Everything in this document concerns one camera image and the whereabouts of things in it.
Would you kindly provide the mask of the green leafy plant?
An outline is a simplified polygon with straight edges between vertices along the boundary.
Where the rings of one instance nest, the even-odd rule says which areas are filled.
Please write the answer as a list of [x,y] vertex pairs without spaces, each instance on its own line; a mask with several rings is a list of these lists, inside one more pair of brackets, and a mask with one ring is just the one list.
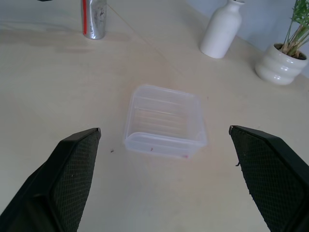
[[280,51],[290,57],[301,56],[300,47],[309,42],[309,0],[295,0],[291,23]]

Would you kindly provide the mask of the white ribbed plant pot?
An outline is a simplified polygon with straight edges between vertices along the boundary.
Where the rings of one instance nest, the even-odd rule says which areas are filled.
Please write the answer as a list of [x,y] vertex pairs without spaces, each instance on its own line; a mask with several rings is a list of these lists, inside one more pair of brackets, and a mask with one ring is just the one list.
[[259,78],[276,85],[289,85],[309,63],[309,58],[299,53],[298,58],[288,56],[280,51],[281,43],[271,45],[255,65]]

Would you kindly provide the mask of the white ceramic vase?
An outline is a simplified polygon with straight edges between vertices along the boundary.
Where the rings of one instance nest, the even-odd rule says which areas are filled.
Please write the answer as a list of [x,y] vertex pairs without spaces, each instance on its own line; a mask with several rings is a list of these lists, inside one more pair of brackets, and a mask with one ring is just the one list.
[[225,56],[241,26],[239,9],[243,5],[243,0],[227,0],[213,13],[200,43],[203,54],[216,59]]

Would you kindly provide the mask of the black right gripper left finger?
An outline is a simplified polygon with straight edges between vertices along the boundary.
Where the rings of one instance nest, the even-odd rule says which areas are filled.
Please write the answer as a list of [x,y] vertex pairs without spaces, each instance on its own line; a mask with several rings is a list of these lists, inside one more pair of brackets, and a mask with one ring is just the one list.
[[0,214],[0,232],[77,232],[100,138],[92,128],[61,140]]

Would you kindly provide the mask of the clear plastic container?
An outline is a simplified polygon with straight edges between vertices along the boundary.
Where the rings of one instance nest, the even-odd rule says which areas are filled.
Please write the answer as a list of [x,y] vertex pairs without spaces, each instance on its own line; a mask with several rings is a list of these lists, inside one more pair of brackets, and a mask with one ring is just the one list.
[[131,96],[124,144],[127,150],[189,158],[208,144],[198,96],[143,85]]

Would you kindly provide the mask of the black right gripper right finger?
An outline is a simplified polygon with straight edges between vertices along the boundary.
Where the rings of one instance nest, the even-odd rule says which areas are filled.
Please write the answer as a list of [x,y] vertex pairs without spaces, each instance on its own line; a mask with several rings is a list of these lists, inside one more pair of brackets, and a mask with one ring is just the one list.
[[309,232],[309,165],[275,135],[230,126],[238,166],[271,232]]

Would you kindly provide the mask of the white cup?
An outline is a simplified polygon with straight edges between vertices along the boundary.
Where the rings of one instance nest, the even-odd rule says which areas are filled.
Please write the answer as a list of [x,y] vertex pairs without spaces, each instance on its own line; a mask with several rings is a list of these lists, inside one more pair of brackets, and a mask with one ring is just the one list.
[[107,0],[81,0],[82,33],[99,40],[105,36]]

